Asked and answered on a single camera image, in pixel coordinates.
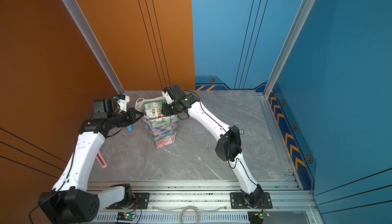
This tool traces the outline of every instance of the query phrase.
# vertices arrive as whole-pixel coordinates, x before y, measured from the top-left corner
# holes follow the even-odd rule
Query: black bracket
[[[136,200],[138,202],[138,209],[145,210],[148,207],[148,203],[150,201],[150,193],[133,193],[135,197],[135,202],[130,205],[127,209],[123,210],[133,210],[136,207]],[[118,205],[118,203],[114,203],[109,207],[106,207],[108,210],[120,210],[122,209],[121,206]]]
[[[250,209],[245,204],[243,193],[230,193],[230,202],[232,209]],[[260,204],[255,209],[272,209],[272,201],[269,193],[263,192],[260,198]]]

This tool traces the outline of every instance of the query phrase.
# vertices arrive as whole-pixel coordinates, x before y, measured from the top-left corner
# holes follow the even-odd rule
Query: snack package
[[[157,119],[148,119],[144,116],[140,120],[150,132],[156,148],[172,144],[176,139],[178,130],[177,115],[164,116]]]
[[[144,114],[149,119],[157,119],[159,117],[163,117],[161,112],[162,112],[162,104],[164,102],[165,102],[164,100],[158,100],[158,101],[148,101],[143,103]]]

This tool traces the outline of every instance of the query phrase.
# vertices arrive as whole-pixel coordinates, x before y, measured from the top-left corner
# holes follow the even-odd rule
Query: orange chevron
[[[276,98],[271,98],[271,106],[272,106],[272,100],[276,100]]]
[[[277,114],[277,124],[279,124],[279,117],[284,118],[283,114],[278,113],[278,114]]]
[[[274,105],[274,114],[276,114],[276,109],[280,109],[278,105]]]
[[[300,152],[297,147],[295,147],[295,146],[293,146],[293,144],[291,144],[290,145],[290,155],[291,156],[293,156],[293,149],[296,150],[298,153]]]
[[[302,164],[303,165],[303,167],[306,167],[305,166],[305,163],[304,162],[302,162],[302,160],[301,159],[299,159],[299,158],[295,158],[295,169],[298,171],[298,163],[300,163],[300,164]]]
[[[294,138],[293,138],[293,136],[292,136],[292,135],[290,135],[290,134],[286,133],[286,145],[287,145],[287,138],[291,138],[291,139],[293,139],[293,140],[294,140]]]

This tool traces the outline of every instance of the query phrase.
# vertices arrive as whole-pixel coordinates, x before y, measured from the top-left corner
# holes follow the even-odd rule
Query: vent grille
[[[91,223],[113,223],[116,222],[117,212],[100,212]],[[197,215],[193,213],[185,213],[183,216],[183,222],[195,223],[197,221]],[[132,221],[120,221],[122,223],[132,223]],[[200,214],[200,223],[238,223],[238,222],[248,222],[247,212],[229,212],[229,213],[215,213],[211,215]],[[179,223],[179,213],[173,214],[161,214],[158,212],[147,212],[142,213],[140,217],[139,224],[148,223],[166,223],[166,224],[178,224]]]

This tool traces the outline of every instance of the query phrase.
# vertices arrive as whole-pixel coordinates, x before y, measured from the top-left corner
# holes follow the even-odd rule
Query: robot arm
[[[98,211],[113,203],[121,202],[120,206],[128,207],[134,202],[129,184],[113,186],[97,195],[86,192],[95,156],[105,139],[110,137],[109,131],[115,127],[127,127],[144,115],[134,108],[127,109],[128,96],[115,98],[116,111],[112,99],[94,101],[92,119],[81,125],[74,153],[64,172],[52,191],[39,197],[38,204],[52,223],[88,222]]]
[[[220,121],[193,94],[186,95],[177,84],[165,88],[163,92],[167,104],[162,107],[164,115],[187,112],[189,116],[199,121],[217,140],[216,154],[223,161],[228,161],[233,169],[244,195],[244,201],[250,208],[257,207],[263,197],[263,190],[253,178],[246,165],[239,130],[236,126],[229,127]]]
[[[186,95],[177,84],[165,88],[163,95],[167,101],[162,107],[164,115],[186,112],[214,136],[218,142],[215,152],[233,169],[245,203],[249,208],[257,207],[264,192],[244,161],[238,128],[220,121],[200,102],[199,97]],[[127,109],[128,96],[119,95],[116,98],[120,113],[114,110],[111,99],[94,101],[93,118],[83,122],[74,153],[64,172],[52,191],[42,193],[39,197],[38,204],[52,223],[89,222],[98,211],[114,203],[124,209],[133,204],[134,197],[129,184],[112,186],[97,195],[86,192],[95,156],[105,139],[110,137],[109,130],[127,127],[144,115],[135,108]]]

